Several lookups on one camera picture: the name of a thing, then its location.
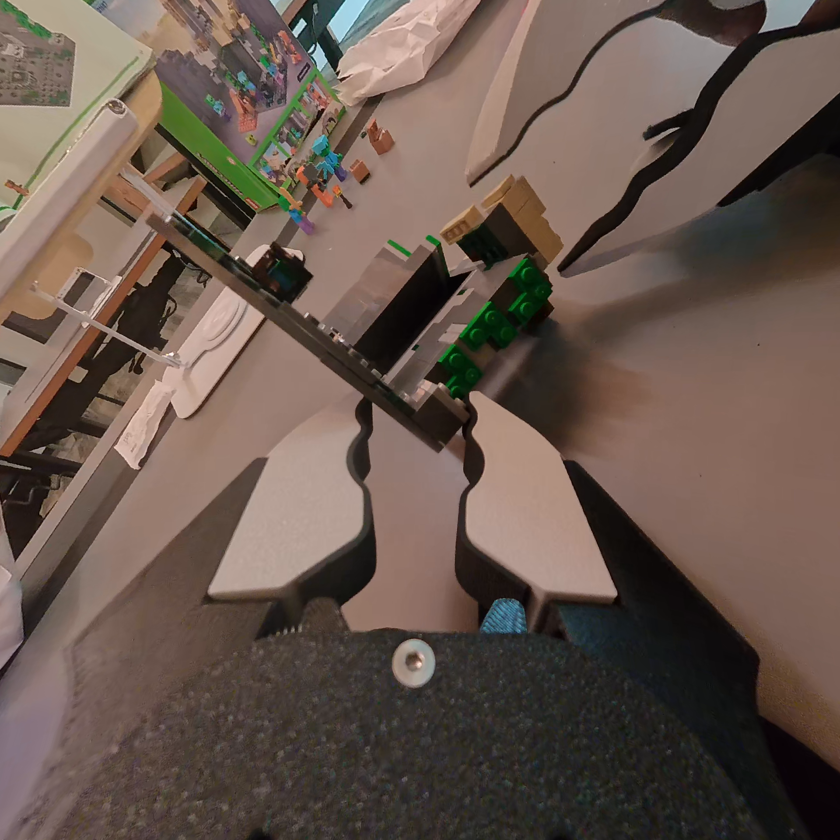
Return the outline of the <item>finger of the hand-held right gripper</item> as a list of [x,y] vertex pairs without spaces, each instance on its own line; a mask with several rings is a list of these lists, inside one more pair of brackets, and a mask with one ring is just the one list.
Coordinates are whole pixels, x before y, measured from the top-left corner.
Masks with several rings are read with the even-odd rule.
[[663,1],[528,2],[476,123],[465,169],[468,184],[493,172],[535,120],[571,94],[611,38],[666,7]]
[[651,127],[666,134],[664,149],[636,168],[559,273],[572,277],[622,259],[822,153],[838,141],[838,89],[837,5],[746,38],[691,109]]

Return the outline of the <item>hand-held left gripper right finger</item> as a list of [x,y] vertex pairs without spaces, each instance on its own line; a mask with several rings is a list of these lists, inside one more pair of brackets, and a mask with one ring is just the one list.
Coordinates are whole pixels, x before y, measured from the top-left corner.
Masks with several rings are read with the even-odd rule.
[[469,396],[456,576],[480,604],[612,604],[617,589],[560,451],[487,395]]

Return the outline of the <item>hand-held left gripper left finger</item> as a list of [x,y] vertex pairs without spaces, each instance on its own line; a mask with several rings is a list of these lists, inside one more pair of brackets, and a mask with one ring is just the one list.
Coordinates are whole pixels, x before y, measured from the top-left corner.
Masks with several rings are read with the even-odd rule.
[[211,580],[213,601],[349,601],[375,573],[369,441],[372,404],[323,408],[265,458]]

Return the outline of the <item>tan brick assembly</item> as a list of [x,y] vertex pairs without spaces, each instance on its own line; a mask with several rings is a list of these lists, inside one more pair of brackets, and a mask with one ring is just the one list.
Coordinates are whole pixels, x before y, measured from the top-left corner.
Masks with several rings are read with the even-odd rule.
[[469,206],[446,223],[440,238],[486,268],[521,256],[547,266],[564,244],[544,214],[545,205],[527,179],[510,175],[480,206]]

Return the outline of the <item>grey brick-built model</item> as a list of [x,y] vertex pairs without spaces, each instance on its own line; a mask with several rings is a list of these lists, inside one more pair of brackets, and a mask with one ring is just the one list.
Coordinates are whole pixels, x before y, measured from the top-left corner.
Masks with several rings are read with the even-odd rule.
[[155,208],[156,233],[437,452],[467,425],[468,396],[499,354],[553,310],[549,265],[525,255],[486,268],[428,236],[412,252],[389,240],[318,318],[295,306],[312,274],[284,248],[247,261],[173,206]]

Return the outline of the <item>grey desk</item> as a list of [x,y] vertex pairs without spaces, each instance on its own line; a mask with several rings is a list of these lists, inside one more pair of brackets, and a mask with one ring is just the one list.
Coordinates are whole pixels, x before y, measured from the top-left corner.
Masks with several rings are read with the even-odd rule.
[[[528,178],[570,245],[616,200],[652,122],[726,55],[649,19],[617,35],[568,108],[470,191],[482,102],[525,2],[482,2],[420,84],[375,116],[355,210],[298,235],[323,317],[388,238],[412,247]],[[762,714],[838,766],[838,160],[819,157],[610,266],[558,278],[553,320],[490,395],[578,461],[747,638]],[[252,463],[350,388],[264,324],[142,470],[104,440],[110,515],[2,679],[2,838],[47,838],[147,710],[246,647],[265,603],[202,603]]]

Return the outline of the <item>wood-edged background desk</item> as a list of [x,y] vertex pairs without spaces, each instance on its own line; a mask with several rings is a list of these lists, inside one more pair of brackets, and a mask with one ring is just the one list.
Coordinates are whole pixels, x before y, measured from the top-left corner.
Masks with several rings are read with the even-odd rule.
[[90,306],[91,315],[82,314],[78,320],[72,313],[60,309],[59,313],[65,317],[42,345],[37,361],[22,373],[8,394],[2,409],[2,456],[10,456],[22,447],[30,429],[95,343],[100,331],[93,320],[99,319],[111,328],[125,299],[151,266],[153,258],[161,252],[164,238],[145,222],[150,203],[149,195],[144,191],[145,185],[161,191],[163,182],[175,181],[173,172],[178,173],[189,165],[192,180],[183,199],[167,198],[184,213],[208,181],[200,164],[193,155],[173,153],[147,173],[136,174],[127,165],[111,179],[103,197],[116,203],[119,209],[130,208],[134,225],[129,243],[112,260],[116,267],[108,269],[108,277],[105,280],[90,280],[78,298],[76,306]]

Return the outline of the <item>white crumpled bag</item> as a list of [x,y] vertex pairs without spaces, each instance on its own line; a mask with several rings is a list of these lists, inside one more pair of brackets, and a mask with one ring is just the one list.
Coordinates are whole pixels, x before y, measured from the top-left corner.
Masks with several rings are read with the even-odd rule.
[[479,1],[406,3],[343,55],[334,90],[344,106],[425,78]]

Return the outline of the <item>white paper slip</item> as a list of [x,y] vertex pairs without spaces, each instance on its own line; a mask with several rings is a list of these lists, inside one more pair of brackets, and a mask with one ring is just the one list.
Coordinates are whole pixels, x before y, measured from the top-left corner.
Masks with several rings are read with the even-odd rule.
[[124,428],[113,448],[128,467],[134,470],[141,469],[141,462],[148,453],[167,408],[172,403],[174,392],[173,385],[155,381]]

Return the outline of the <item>cyan toy minifigure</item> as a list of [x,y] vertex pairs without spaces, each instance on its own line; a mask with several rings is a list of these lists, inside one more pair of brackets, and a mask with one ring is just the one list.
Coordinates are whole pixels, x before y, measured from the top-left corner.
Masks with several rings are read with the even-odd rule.
[[320,134],[315,141],[313,141],[312,152],[316,158],[315,166],[318,170],[318,178],[320,181],[329,182],[329,179],[335,176],[339,182],[343,182],[347,177],[347,172],[342,166],[341,154],[335,153],[330,146],[329,138],[325,133]]

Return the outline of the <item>orange toy minifigure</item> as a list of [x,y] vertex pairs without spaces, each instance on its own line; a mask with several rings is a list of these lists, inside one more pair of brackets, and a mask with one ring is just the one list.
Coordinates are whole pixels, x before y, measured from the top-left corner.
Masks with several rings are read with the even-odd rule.
[[296,170],[296,177],[299,183],[306,186],[307,190],[314,195],[321,204],[332,207],[334,197],[327,190],[327,183],[321,178],[319,169],[314,164],[300,165]]

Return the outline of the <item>green toy set box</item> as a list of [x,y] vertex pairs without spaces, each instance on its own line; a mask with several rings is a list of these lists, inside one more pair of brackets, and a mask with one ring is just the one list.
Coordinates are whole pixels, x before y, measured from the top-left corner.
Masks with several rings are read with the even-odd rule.
[[203,171],[259,213],[287,201],[291,162],[345,107],[268,1],[163,1],[144,33],[156,55],[161,126]]

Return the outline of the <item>white book stand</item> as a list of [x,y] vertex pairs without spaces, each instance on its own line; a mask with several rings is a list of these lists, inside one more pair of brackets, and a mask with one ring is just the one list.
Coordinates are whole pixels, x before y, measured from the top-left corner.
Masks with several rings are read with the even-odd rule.
[[[108,100],[56,168],[23,204],[2,232],[2,320],[11,314],[39,319],[60,309],[78,320],[91,307],[67,302],[67,292],[88,267],[88,243],[76,235],[88,210],[103,196],[111,179],[129,165],[129,158],[153,129],[162,111],[161,84],[152,71],[121,99]],[[172,206],[145,185],[158,206]],[[100,331],[127,347],[175,370],[164,374],[175,387],[175,411],[189,417],[203,403],[263,317],[233,292],[223,292],[174,353],[160,354],[108,328]]]

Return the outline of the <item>pale green instruction booklet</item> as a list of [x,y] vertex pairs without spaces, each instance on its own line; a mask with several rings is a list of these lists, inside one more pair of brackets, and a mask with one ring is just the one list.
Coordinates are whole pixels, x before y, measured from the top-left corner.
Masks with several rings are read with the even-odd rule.
[[102,2],[1,2],[1,204],[18,208],[102,106],[152,67]]

